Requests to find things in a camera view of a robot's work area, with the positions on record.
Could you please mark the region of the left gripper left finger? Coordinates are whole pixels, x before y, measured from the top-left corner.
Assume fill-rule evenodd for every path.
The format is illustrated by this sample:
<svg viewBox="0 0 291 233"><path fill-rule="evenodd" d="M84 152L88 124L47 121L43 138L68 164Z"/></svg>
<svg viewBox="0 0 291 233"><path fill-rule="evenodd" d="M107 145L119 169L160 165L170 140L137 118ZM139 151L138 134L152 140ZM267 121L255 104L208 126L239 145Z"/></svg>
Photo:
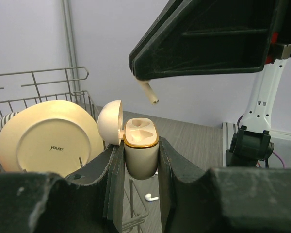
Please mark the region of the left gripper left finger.
<svg viewBox="0 0 291 233"><path fill-rule="evenodd" d="M123 145L109 145L65 178L0 173L0 233L119 233L124 176Z"/></svg>

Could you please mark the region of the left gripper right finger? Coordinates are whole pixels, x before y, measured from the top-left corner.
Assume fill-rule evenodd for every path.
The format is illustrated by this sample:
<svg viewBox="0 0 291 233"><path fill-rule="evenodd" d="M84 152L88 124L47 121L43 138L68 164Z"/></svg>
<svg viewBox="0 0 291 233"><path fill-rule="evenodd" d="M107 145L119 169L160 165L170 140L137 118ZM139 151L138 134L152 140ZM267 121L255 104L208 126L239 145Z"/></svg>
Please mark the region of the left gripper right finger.
<svg viewBox="0 0 291 233"><path fill-rule="evenodd" d="M159 139L164 233L291 233L291 169L203 171Z"/></svg>

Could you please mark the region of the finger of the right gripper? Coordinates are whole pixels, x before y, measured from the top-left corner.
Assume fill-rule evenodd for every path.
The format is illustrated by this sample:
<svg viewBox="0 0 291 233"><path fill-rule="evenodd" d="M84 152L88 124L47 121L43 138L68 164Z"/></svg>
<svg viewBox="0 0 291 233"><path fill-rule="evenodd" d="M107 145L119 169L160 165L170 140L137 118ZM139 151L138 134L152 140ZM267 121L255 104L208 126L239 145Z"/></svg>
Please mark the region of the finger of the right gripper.
<svg viewBox="0 0 291 233"><path fill-rule="evenodd" d="M291 0L170 0L129 54L147 81L260 72L291 58Z"/></svg>

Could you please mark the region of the pink earbud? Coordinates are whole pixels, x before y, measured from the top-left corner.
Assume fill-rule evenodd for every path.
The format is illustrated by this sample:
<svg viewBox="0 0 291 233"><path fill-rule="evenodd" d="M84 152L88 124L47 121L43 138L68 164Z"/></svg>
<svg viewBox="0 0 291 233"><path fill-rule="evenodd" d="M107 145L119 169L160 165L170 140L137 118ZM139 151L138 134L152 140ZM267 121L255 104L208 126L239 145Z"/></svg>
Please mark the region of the pink earbud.
<svg viewBox="0 0 291 233"><path fill-rule="evenodd" d="M141 89L145 92L146 96L148 97L150 103L155 105L159 102L159 99L155 92L153 91L152 87L149 84L149 81L141 81L137 80L138 84L140 85Z"/></svg>

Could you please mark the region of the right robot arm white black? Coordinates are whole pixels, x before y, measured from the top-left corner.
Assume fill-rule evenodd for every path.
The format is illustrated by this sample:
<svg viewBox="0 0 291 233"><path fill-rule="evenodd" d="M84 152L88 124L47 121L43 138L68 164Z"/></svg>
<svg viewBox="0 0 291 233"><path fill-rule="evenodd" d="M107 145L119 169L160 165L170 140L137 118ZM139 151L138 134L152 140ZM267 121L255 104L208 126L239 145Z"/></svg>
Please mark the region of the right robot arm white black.
<svg viewBox="0 0 291 233"><path fill-rule="evenodd" d="M129 54L152 104L152 79L257 73L226 151L229 166L255 166L273 153L271 114L291 58L291 0L170 0Z"/></svg>

